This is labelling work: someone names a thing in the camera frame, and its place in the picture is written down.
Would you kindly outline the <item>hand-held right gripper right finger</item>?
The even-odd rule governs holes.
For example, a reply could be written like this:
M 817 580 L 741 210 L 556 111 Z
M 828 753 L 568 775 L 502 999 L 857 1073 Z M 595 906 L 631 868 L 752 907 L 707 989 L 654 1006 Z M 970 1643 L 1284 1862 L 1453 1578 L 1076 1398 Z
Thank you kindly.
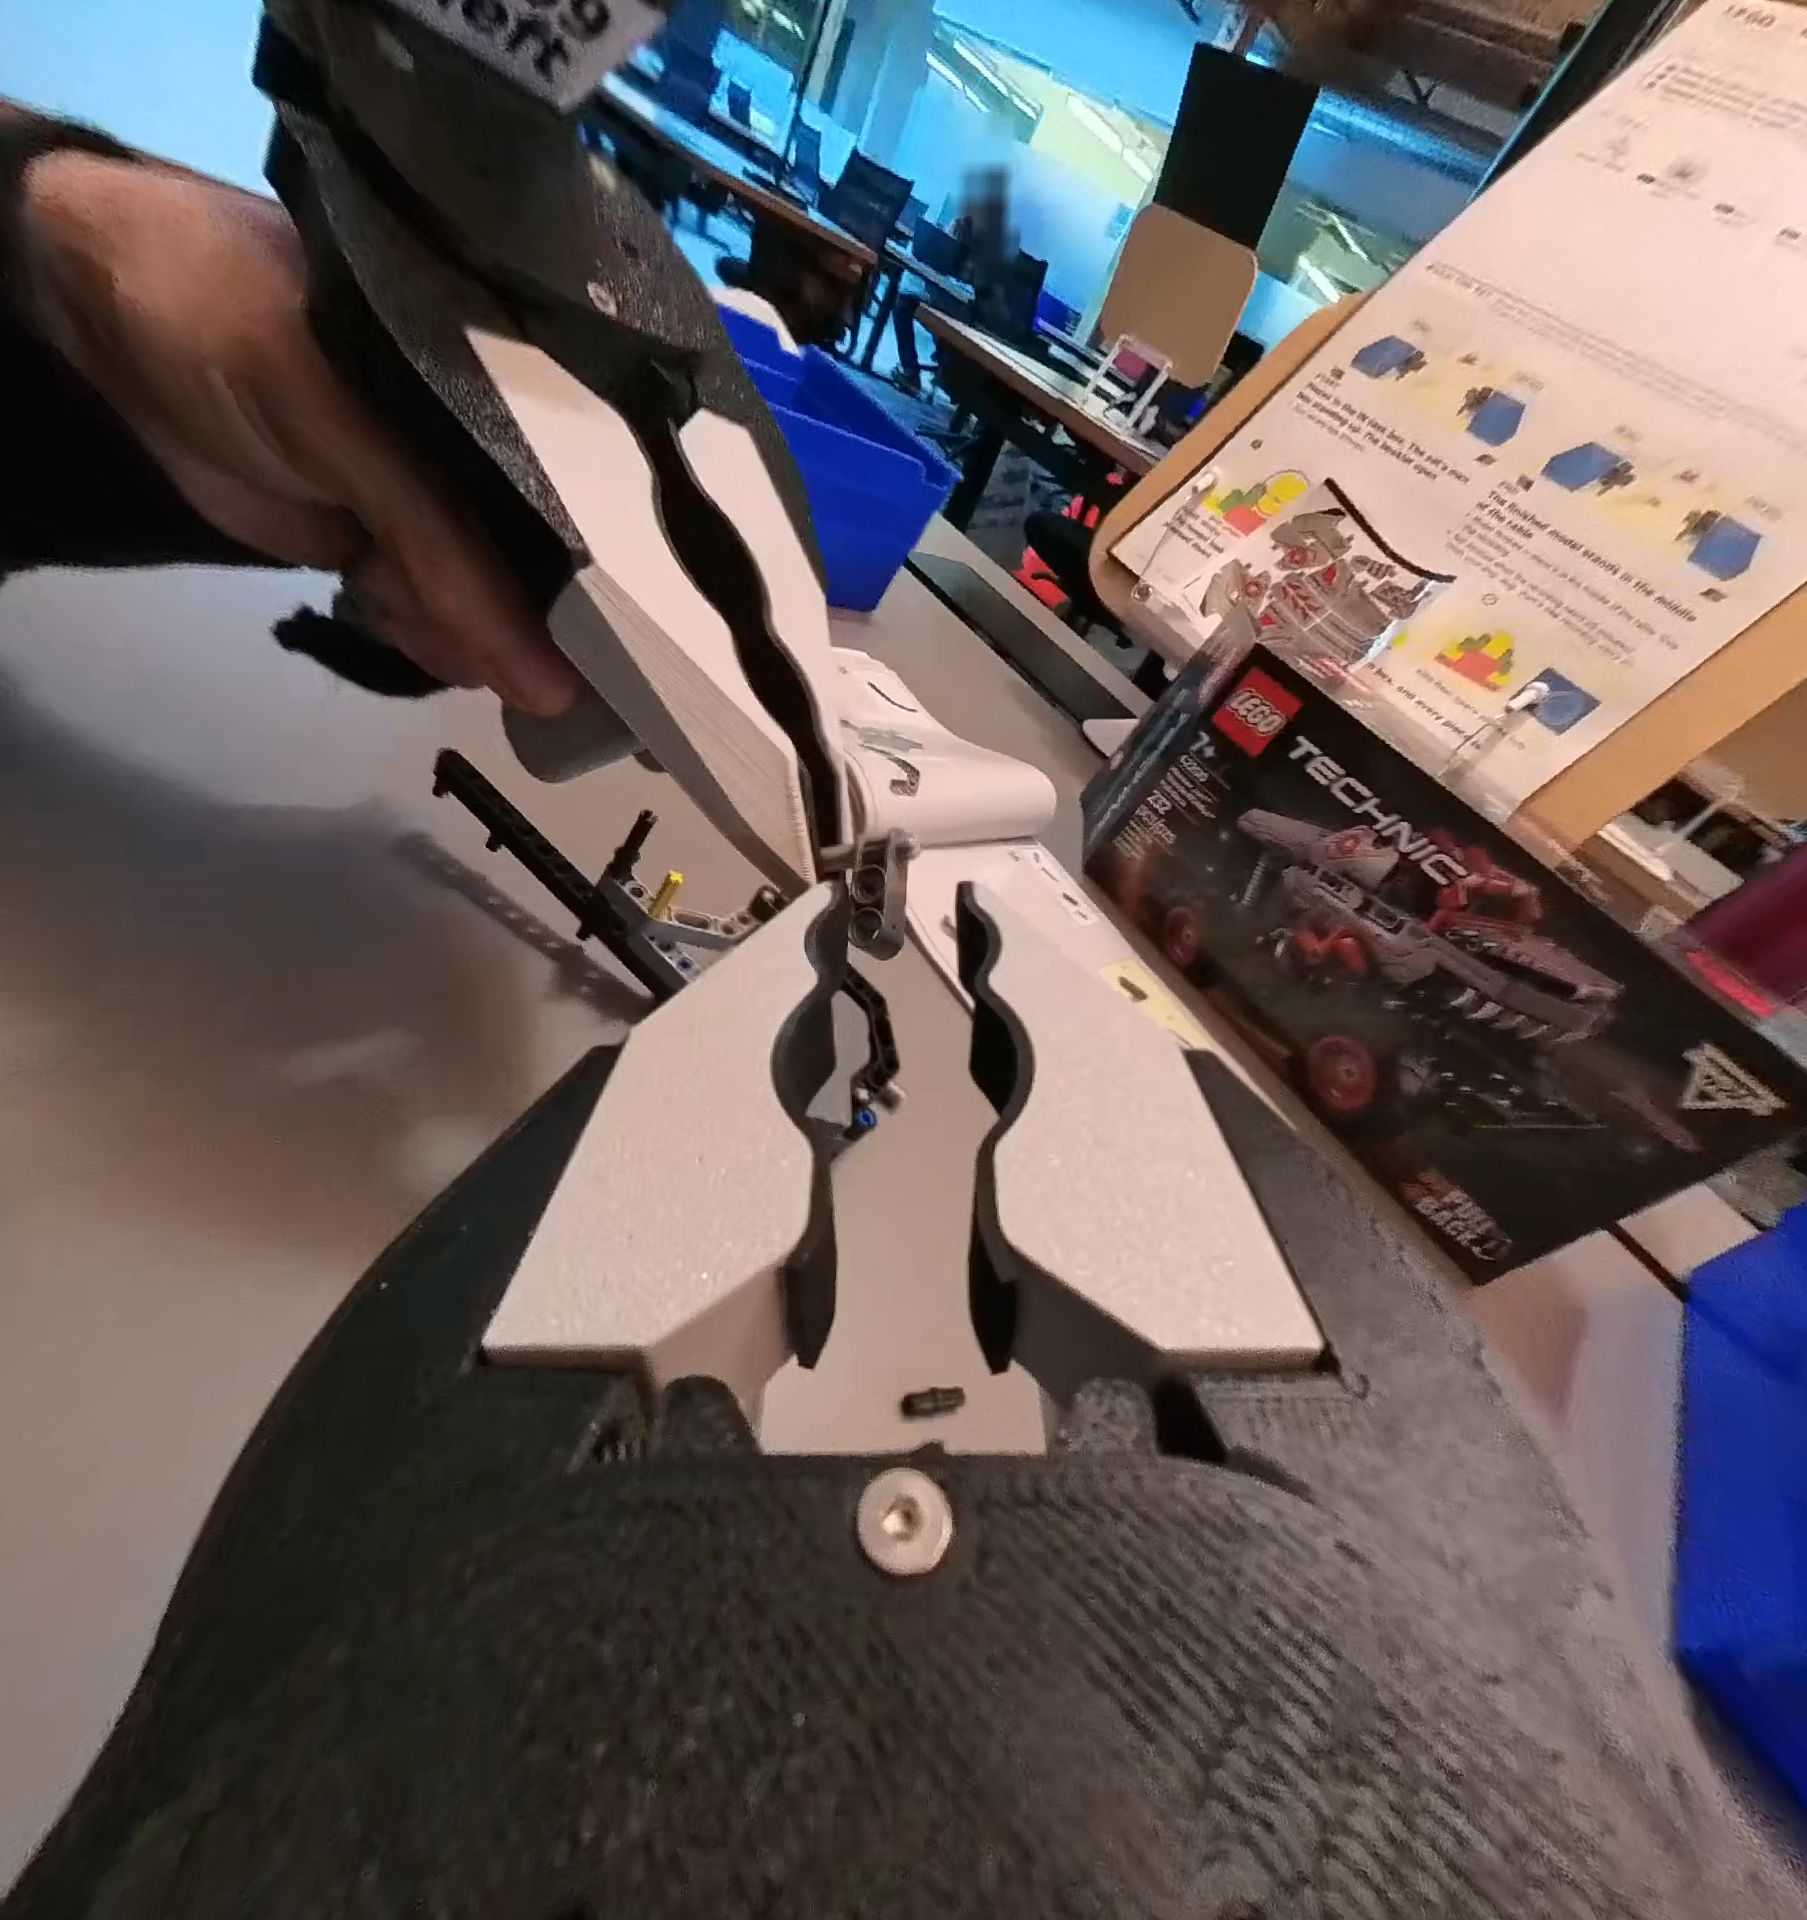
M 1326 1337 L 1213 1091 L 1239 1082 L 998 889 L 957 895 L 975 1161 L 968 1308 L 993 1372 L 1293 1375 Z

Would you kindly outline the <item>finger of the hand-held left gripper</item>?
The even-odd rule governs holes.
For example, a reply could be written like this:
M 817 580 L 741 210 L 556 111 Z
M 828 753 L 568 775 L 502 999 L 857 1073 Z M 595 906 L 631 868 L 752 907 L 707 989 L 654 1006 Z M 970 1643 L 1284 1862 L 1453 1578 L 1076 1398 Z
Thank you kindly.
M 635 396 L 604 398 L 526 340 L 467 337 L 579 535 L 573 580 L 551 613 L 554 642 L 734 848 L 765 877 L 808 889 L 822 852 L 844 842 L 814 839 L 796 753 L 743 678 L 710 568 L 720 521 L 674 439 L 703 408 L 725 414 L 677 398 L 660 367 L 637 370 Z M 765 438 L 747 433 L 773 471 Z
M 710 568 L 743 678 L 796 753 L 814 839 L 847 842 L 839 668 L 821 570 L 747 426 L 703 408 L 674 439 L 698 495 L 720 521 Z

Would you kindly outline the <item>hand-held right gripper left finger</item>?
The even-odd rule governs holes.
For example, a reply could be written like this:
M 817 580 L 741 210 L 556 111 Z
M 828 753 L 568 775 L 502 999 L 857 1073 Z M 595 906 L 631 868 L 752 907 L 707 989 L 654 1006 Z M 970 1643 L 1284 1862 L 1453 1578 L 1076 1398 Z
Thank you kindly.
M 839 1260 L 813 1106 L 837 1068 L 847 909 L 814 884 L 620 1045 L 484 1332 L 489 1361 L 817 1367 Z

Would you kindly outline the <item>grey black toy brick assembly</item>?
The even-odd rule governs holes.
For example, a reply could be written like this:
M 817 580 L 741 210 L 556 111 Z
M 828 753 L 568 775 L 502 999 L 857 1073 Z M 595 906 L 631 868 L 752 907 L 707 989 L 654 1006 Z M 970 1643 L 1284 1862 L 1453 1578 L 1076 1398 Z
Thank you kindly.
M 684 877 L 668 873 L 646 887 L 639 856 L 658 815 L 642 811 L 601 877 L 579 870 L 478 767 L 454 750 L 433 762 L 433 798 L 458 803 L 479 828 L 488 852 L 509 856 L 574 923 L 581 946 L 603 947 L 656 1002 L 681 996 L 720 956 L 754 937 L 787 907 L 787 897 L 763 884 L 735 915 L 710 916 L 681 903 Z M 839 1147 L 866 1139 L 883 1116 L 904 1106 L 900 1052 L 892 1009 L 859 966 L 847 966 L 839 996 L 866 1021 L 866 1059 L 847 1082 L 850 1114 Z

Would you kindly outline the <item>grey toy connector piece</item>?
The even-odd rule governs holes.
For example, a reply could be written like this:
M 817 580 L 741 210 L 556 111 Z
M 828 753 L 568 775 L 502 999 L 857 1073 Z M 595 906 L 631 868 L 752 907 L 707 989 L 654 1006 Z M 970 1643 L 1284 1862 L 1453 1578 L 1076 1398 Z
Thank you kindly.
M 821 856 L 821 874 L 846 901 L 850 947 L 877 963 L 889 963 L 906 947 L 911 866 L 917 853 L 917 836 L 892 828 L 857 846 L 828 848 Z

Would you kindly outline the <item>person's left forearm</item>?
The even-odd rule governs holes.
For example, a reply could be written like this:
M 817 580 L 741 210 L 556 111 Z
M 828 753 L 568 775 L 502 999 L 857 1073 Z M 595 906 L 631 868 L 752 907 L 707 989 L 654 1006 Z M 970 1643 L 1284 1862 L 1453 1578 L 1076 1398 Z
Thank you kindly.
M 102 132 L 0 100 L 0 586 L 39 568 L 288 570 L 203 519 L 44 337 L 25 265 L 25 178 L 59 151 L 134 157 Z

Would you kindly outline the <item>wooden background desk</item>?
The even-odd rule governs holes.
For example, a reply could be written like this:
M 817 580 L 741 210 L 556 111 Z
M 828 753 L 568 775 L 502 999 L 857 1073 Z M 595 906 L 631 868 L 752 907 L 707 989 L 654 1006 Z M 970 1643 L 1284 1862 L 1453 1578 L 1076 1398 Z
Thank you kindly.
M 970 327 L 942 310 L 922 308 L 922 327 L 939 343 L 939 367 L 962 367 L 970 385 L 985 387 L 1001 402 L 1014 423 L 1062 433 L 1108 466 L 1132 476 L 1148 475 L 1168 452 L 1112 418 L 1096 402 L 1087 382 L 1039 363 L 992 334 Z

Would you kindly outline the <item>person's left hand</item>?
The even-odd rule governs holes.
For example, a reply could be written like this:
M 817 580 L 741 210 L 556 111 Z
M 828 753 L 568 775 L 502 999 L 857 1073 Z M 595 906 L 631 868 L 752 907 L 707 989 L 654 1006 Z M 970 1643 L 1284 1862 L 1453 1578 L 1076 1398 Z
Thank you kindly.
M 536 717 L 579 705 L 585 680 L 481 529 L 332 367 L 278 204 L 56 150 L 25 170 L 22 263 L 49 340 L 206 523 L 350 584 L 444 683 Z

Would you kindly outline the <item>blue plastic bin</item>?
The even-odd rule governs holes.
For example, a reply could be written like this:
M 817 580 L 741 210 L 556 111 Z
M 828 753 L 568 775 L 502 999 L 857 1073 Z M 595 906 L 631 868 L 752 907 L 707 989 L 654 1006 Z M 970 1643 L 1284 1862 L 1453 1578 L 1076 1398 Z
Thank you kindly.
M 1674 1649 L 1807 1817 L 1807 1201 L 1689 1279 Z
M 728 287 L 717 294 L 725 332 L 796 459 L 828 606 L 868 615 L 954 493 L 958 468 L 836 359 L 800 347 L 767 300 Z

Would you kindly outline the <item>white instruction booklet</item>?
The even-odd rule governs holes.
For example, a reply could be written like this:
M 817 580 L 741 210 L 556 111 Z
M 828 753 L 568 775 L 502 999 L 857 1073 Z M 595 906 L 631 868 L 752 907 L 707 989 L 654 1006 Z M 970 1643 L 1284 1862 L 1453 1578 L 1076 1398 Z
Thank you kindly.
M 904 836 L 906 940 L 939 974 L 966 1018 L 975 996 L 961 973 L 958 895 L 983 887 L 1034 925 L 1060 956 L 1099 979 L 1141 1018 L 1188 1049 L 1221 1044 L 1141 959 L 1042 833 L 1059 823 L 1055 783 L 1029 762 L 954 732 L 901 676 L 873 656 L 842 650 L 839 745 L 850 799 L 862 806 L 866 848 Z

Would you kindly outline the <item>black toy truck box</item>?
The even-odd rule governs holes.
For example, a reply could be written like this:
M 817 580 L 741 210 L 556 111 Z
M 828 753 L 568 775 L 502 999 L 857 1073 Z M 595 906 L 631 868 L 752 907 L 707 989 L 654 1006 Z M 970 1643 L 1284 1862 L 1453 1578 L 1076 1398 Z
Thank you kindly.
M 1473 1281 L 1807 1134 L 1807 1021 L 1616 923 L 1261 646 L 1083 795 L 1083 868 Z

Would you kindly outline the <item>grey red sticker sheet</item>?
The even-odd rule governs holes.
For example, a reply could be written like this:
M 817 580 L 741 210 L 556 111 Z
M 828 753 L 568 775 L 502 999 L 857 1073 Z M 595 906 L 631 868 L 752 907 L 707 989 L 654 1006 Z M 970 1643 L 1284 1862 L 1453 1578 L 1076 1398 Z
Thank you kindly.
M 1409 557 L 1337 479 L 1320 479 L 1246 533 L 1197 599 L 1203 637 L 1261 646 L 1323 686 L 1346 683 L 1456 586 Z

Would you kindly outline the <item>black upright panel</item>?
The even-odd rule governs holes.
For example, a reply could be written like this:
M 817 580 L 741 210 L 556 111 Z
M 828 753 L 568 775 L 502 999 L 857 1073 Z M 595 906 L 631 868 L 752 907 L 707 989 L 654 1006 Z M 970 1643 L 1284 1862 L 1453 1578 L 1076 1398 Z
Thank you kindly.
M 1319 98 L 1293 72 L 1196 47 L 1154 204 L 1254 251 Z

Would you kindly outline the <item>maroon plastic bin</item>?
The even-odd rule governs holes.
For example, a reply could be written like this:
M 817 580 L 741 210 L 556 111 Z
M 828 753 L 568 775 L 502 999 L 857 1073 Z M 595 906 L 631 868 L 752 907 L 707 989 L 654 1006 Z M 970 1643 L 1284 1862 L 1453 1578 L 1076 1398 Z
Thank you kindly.
M 1663 953 L 1751 1021 L 1807 1002 L 1807 842 L 1680 925 Z

